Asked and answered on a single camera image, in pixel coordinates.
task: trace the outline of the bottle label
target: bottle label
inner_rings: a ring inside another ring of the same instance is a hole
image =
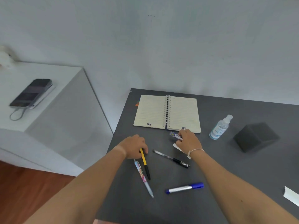
[[[221,129],[218,125],[215,126],[215,128],[213,129],[213,133],[216,135],[213,137],[214,138],[219,138],[224,132],[226,131],[226,129]]]

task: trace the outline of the hand sanitizer bottle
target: hand sanitizer bottle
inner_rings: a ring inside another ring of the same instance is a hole
[[[232,115],[227,115],[223,120],[220,120],[217,125],[212,129],[210,133],[210,137],[213,140],[217,140],[220,138],[220,136],[226,131],[226,129],[229,127],[229,123],[231,119],[233,118]]]

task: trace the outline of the notebook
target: notebook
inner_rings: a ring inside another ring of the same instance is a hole
[[[195,98],[141,95],[134,126],[200,133]]]

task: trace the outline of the gray desk surface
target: gray desk surface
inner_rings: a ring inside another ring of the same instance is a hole
[[[149,147],[146,156],[151,174],[152,199],[133,160],[119,168],[108,195],[96,218],[126,223],[227,223],[208,184],[195,162],[175,149],[169,131],[133,126],[141,94],[197,98],[204,150],[228,171],[249,182],[299,218],[299,207],[283,197],[284,186],[299,193],[299,106],[270,102],[131,89],[108,151],[134,134],[144,137]],[[216,141],[209,137],[215,124],[231,114],[234,118],[227,131]],[[256,153],[243,153],[232,140],[246,124],[266,122],[280,140]],[[189,163],[185,169],[152,150]],[[204,182],[205,188],[171,195],[165,189],[192,182]]]

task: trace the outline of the phone screen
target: phone screen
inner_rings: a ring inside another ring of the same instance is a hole
[[[9,105],[10,107],[28,107],[36,101],[52,84],[50,79],[35,79]]]

